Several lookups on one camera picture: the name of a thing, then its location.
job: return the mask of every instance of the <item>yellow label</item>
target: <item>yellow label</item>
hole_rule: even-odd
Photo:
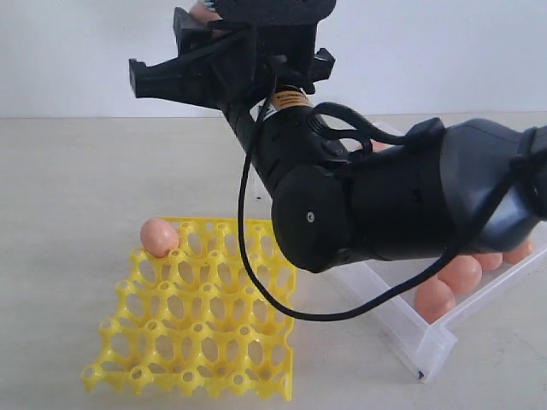
[[[273,96],[273,106],[279,111],[289,107],[313,107],[305,94],[299,91],[281,91]]]

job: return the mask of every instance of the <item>robotic arm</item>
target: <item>robotic arm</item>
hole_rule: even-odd
[[[457,255],[514,249],[547,220],[547,127],[520,133],[433,118],[403,137],[386,134],[350,108],[306,97],[334,67],[327,50],[315,52],[315,37],[336,0],[205,3],[221,19],[204,25],[177,8],[178,55],[153,67],[131,59],[133,91],[224,114],[273,199],[277,243],[296,267],[442,255],[384,302]],[[323,116],[351,128],[333,129]],[[345,138],[363,149],[348,152]],[[374,153],[372,140],[393,146]]]

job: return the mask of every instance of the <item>plastic egg tray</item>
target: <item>plastic egg tray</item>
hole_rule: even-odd
[[[205,388],[213,397],[254,390],[292,398],[294,319],[278,313],[250,282],[237,243],[237,221],[164,218],[180,233],[165,258],[144,249],[131,255],[127,280],[116,285],[115,315],[100,325],[102,350],[82,372],[88,391],[107,382],[136,394],[156,384],[184,395]],[[297,269],[274,241],[270,221],[247,220],[253,270],[290,306]]]

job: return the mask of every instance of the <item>black cable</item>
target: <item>black cable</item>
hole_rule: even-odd
[[[399,284],[398,286],[395,286],[389,289],[383,294],[375,297],[373,300],[367,303],[364,303],[360,307],[356,307],[347,312],[317,314],[317,313],[303,313],[303,312],[298,312],[298,311],[289,309],[288,307],[279,303],[268,292],[268,290],[264,287],[264,285],[260,282],[258,277],[253,272],[253,269],[252,269],[252,266],[250,265],[249,257],[247,255],[247,251],[245,248],[245,239],[244,239],[244,200],[245,200],[246,187],[249,180],[251,160],[252,160],[252,156],[256,148],[256,145],[260,139],[260,136],[262,135],[262,126],[263,126],[264,118],[268,111],[269,105],[271,104],[274,98],[274,94],[277,90],[277,76],[275,74],[273,64],[271,62],[268,62],[268,67],[270,68],[273,74],[273,89],[271,91],[271,94],[266,99],[266,102],[260,109],[260,112],[256,121],[256,129],[250,141],[250,146],[248,147],[248,150],[245,156],[244,169],[243,169],[243,175],[241,178],[241,185],[239,189],[239,198],[238,198],[238,244],[239,244],[239,251],[241,253],[241,257],[244,263],[244,267],[253,285],[261,292],[262,296],[274,308],[279,310],[281,313],[292,317],[293,319],[300,319],[300,320],[312,321],[312,322],[335,322],[335,321],[354,319],[355,317],[365,314],[366,312],[369,312],[370,310],[378,307],[379,305],[385,302],[388,302],[390,299],[396,296],[399,296],[404,292],[412,290],[413,288],[415,288],[416,286],[419,286],[420,284],[423,284],[429,278],[432,278],[437,273],[439,273],[452,260],[454,260],[454,258],[456,258],[461,253],[462,249],[471,240],[473,240],[473,238],[476,237],[476,235],[478,235],[482,231],[484,226],[488,223],[488,220],[496,212],[496,209],[499,206],[500,202],[507,195],[507,193],[512,188],[514,183],[519,179],[518,173],[515,173],[511,169],[509,169],[506,172],[506,174],[503,176],[503,178],[500,180],[500,182],[491,191],[490,195],[485,199],[483,204],[480,206],[479,211],[477,212],[475,217],[472,219],[467,230],[459,238],[457,238],[453,242],[453,244],[451,244],[451,246],[449,246],[445,250],[445,252],[441,255],[440,258],[438,258],[435,262],[433,262],[422,273],[414,276],[413,278],[407,280],[406,282]],[[399,143],[401,143],[403,139],[403,138],[394,137],[394,136],[391,136],[391,137],[397,138],[397,141]],[[383,138],[383,139],[377,139],[377,140],[380,142],[385,141],[385,144],[392,144],[393,142],[391,138]],[[535,160],[535,163],[533,164],[533,167],[535,168],[535,167],[538,167],[539,165],[538,163],[540,161],[542,160],[545,161],[547,159],[547,157],[545,157],[546,154],[547,154],[547,151],[539,152],[535,155],[529,155],[528,159],[530,159],[531,162],[534,162],[533,160]]]

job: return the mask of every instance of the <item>table surface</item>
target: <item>table surface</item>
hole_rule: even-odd
[[[518,128],[547,114],[491,114]],[[408,129],[427,116],[378,118]],[[467,118],[446,117],[447,123]],[[430,384],[382,343],[369,316],[298,322],[294,398],[103,386],[84,366],[142,223],[157,215],[235,217],[243,153],[219,119],[0,120],[0,408],[547,408],[547,276],[536,272],[456,329],[459,342]],[[248,217],[267,218],[249,201]],[[299,278],[297,308],[347,308],[321,276]]]

